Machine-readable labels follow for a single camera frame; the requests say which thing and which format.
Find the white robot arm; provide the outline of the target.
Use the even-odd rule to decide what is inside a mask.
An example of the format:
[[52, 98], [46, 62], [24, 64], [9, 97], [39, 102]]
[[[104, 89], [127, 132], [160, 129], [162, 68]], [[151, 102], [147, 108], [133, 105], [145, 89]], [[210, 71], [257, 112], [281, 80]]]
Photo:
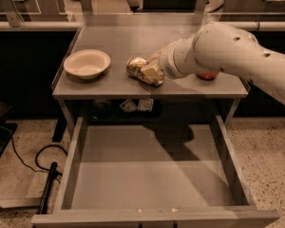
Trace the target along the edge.
[[238, 76], [285, 105], [285, 54], [262, 47], [243, 29], [210, 23], [154, 53], [142, 66], [151, 78], [223, 72]]

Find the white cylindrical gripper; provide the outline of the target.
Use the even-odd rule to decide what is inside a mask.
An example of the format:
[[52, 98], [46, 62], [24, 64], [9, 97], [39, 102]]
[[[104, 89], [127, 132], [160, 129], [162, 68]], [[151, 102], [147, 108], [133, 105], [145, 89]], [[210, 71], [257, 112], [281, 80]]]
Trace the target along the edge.
[[151, 86], [160, 86], [165, 78], [164, 74], [170, 79], [187, 77], [194, 73], [192, 43], [174, 41], [153, 53], [147, 62], [149, 64], [141, 68], [139, 79]]

